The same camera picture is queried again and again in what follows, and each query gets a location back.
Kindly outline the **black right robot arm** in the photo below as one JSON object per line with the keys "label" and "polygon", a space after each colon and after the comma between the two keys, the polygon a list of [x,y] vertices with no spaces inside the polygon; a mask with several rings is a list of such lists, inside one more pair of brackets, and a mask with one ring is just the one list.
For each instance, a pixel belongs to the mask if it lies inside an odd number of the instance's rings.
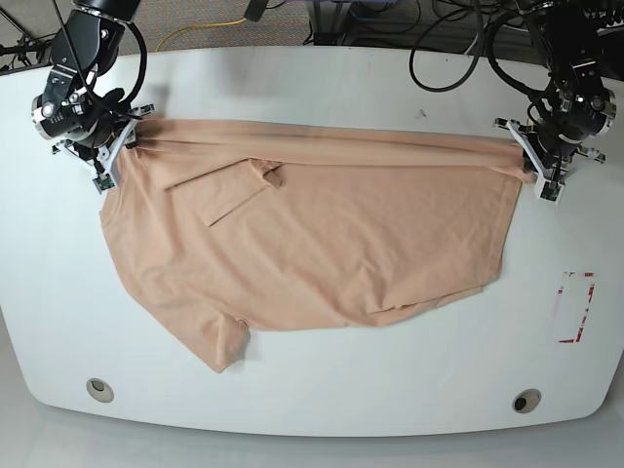
{"label": "black right robot arm", "polygon": [[[131,113],[145,78],[147,49],[134,24],[138,1],[76,1],[51,47],[52,69],[42,95],[32,102],[31,118],[39,134],[64,137],[80,146],[99,148],[137,117]],[[97,78],[114,65],[125,32],[139,46],[139,68],[132,89],[95,92]]]}

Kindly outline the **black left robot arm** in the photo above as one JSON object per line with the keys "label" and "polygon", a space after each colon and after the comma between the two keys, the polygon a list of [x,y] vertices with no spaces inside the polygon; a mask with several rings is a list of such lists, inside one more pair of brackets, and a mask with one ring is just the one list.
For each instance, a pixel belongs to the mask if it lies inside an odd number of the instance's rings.
{"label": "black left robot arm", "polygon": [[580,1],[519,1],[531,40],[550,82],[535,109],[537,141],[552,158],[567,159],[589,137],[605,134],[616,115],[603,81],[597,28]]}

